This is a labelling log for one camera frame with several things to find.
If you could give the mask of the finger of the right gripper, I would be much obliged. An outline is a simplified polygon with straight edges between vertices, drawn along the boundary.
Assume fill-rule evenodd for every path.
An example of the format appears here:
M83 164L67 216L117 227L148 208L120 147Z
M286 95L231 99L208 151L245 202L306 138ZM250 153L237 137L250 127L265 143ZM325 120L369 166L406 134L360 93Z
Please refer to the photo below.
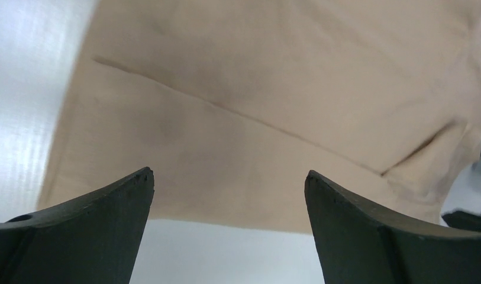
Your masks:
M451 228L481 233L481 215L466 211L453 211L443 214L442 219Z

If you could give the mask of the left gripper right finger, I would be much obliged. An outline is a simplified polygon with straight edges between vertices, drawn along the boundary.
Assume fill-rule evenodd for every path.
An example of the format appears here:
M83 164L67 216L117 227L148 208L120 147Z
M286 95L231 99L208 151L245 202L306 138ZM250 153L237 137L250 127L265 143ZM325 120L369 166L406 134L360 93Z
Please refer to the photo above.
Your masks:
M316 171L305 200L325 283L481 283L481 233L400 214Z

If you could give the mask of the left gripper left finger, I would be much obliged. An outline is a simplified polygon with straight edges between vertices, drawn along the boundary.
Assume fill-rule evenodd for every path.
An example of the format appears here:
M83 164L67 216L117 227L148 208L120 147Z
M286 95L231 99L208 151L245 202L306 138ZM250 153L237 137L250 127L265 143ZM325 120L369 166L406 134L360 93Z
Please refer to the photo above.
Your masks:
M0 222L0 283L128 283L153 195L153 171L145 167Z

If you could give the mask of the beige t shirt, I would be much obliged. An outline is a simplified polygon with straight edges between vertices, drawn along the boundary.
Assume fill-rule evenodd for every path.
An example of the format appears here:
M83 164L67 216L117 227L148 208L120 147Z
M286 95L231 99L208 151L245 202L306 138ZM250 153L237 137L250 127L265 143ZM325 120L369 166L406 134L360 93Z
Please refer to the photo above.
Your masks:
M148 166L152 218L309 233L310 170L437 223L481 149L481 1L101 1L47 208Z

